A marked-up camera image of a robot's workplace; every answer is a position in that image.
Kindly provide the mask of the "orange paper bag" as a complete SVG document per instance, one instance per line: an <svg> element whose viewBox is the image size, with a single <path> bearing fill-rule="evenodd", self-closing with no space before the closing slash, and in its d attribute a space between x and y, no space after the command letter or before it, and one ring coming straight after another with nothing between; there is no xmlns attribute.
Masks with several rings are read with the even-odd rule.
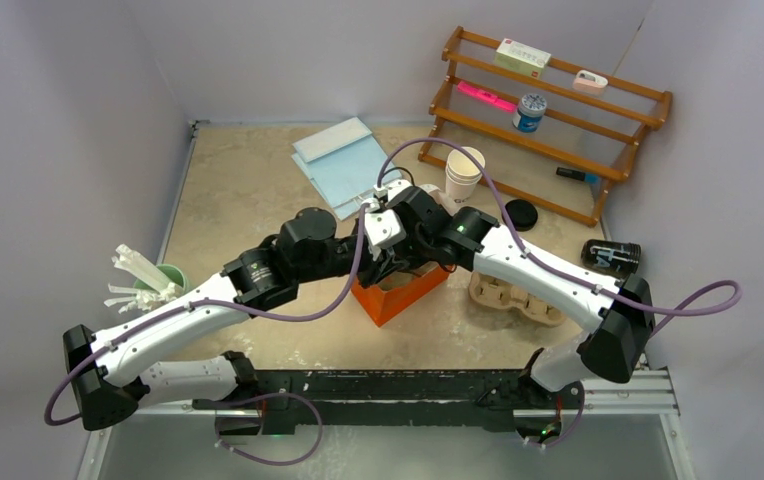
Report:
<svg viewBox="0 0 764 480"><path fill-rule="evenodd" d="M413 177L407 174L404 178L414 186ZM382 212L388 209L387 203L380 203L373 195L363 202L365 211L359 219L363 222L358 231L364 235L363 215L370 212ZM362 287L355 277L350 284L350 293L358 301L371 321L378 327L383 326L397 315L424 298L432 290L442 285L450 276L446 266L436 262L424 265L412 265L412 269L402 273L394 273L380 284Z"/></svg>

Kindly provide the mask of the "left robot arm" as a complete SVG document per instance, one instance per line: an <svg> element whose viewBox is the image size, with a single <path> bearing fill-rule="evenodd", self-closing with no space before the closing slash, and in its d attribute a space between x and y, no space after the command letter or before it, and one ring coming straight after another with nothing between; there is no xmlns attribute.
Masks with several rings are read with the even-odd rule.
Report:
<svg viewBox="0 0 764 480"><path fill-rule="evenodd" d="M277 308L304 283L345 277L372 286L425 264L414 239L420 231L391 209L360 212L350 235L339 237L327 211L310 207L276 234L241 253L204 283L141 317L105 330L77 325L63 335L66 379L74 394L70 416L87 431L116 425L139 408L184 399L224 401L242 409L256 382L238 366L240 355L168 363L166 357L214 331L251 318L290 322Z"/></svg>

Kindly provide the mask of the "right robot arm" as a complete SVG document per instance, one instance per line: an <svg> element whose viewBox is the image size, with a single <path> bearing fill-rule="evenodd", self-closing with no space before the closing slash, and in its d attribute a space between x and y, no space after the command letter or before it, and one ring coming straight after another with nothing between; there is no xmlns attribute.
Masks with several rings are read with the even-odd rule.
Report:
<svg viewBox="0 0 764 480"><path fill-rule="evenodd" d="M532 244L473 207L449 213L425 190L407 184L376 193L400 221L393 250L410 260L455 265L508 282L557 308L581 328L571 340L534 354L519 381L522 399L542 407L565 386L588 378L627 383L651 336L649 313L614 300L626 293L650 303L648 283L622 282L569 263Z"/></svg>

